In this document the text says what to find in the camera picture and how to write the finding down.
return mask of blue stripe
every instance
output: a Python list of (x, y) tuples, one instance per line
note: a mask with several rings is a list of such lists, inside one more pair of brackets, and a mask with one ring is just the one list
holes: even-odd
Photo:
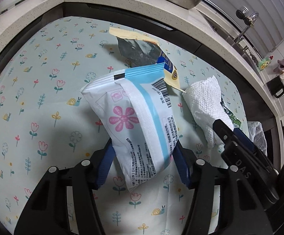
[(149, 111), (152, 115), (152, 119), (155, 124), (157, 135), (160, 141), (160, 146), (164, 158), (165, 168), (169, 165), (169, 151), (166, 144), (166, 136), (163, 132), (160, 117), (155, 109), (151, 96), (149, 93), (141, 86), (141, 84), (151, 84), (160, 78), (164, 77), (163, 68), (165, 63), (159, 63), (156, 65), (148, 65), (135, 67), (125, 70), (125, 78), (130, 80), (135, 87), (141, 92), (144, 97), (146, 104), (148, 105)]

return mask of black cup handle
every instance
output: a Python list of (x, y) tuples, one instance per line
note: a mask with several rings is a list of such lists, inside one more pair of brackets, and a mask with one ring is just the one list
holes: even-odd
[(282, 84), (282, 93), (279, 95), (275, 94), (275, 97), (280, 98), (283, 94), (284, 94), (284, 85)]

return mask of silver screw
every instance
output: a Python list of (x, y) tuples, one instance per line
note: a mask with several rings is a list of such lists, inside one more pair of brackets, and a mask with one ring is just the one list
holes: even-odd
[(83, 160), (81, 164), (83, 166), (88, 166), (90, 163), (91, 163), (90, 160)]
[(204, 165), (204, 164), (205, 164), (205, 161), (204, 161), (203, 159), (197, 159), (197, 160), (196, 160), (196, 163), (197, 163), (198, 165)]
[(231, 165), (231, 166), (230, 166), (230, 169), (231, 169), (232, 171), (234, 171), (234, 172), (237, 172), (237, 171), (238, 171), (238, 167), (235, 166), (235, 165)]
[(55, 172), (57, 170), (57, 168), (55, 167), (55, 166), (52, 166), (52, 167), (50, 167), (49, 169), (48, 169), (48, 171), (50, 172), (50, 173), (53, 173), (53, 172)]

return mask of kitchen counter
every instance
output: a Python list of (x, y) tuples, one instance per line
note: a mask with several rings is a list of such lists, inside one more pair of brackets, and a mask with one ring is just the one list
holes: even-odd
[(268, 88), (245, 60), (217, 33), (201, 13), (183, 9), (165, 0), (26, 0), (0, 15), (0, 52), (25, 26), (63, 2), (83, 2), (113, 6), (163, 22), (201, 42), (232, 65), (260, 94), (276, 117), (281, 142), (281, 165), (284, 163), (280, 112)]

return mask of chrome faucet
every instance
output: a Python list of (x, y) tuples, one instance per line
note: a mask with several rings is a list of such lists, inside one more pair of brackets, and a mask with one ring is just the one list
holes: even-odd
[(244, 23), (247, 25), (245, 29), (233, 40), (234, 43), (238, 44), (241, 40), (244, 39), (243, 35), (245, 32), (250, 28), (254, 26), (255, 21), (257, 20), (259, 13), (254, 12), (251, 16), (246, 16), (246, 13), (248, 12), (248, 9), (245, 7), (242, 7), (241, 9), (238, 9), (236, 11), (236, 15), (238, 18), (243, 19)]

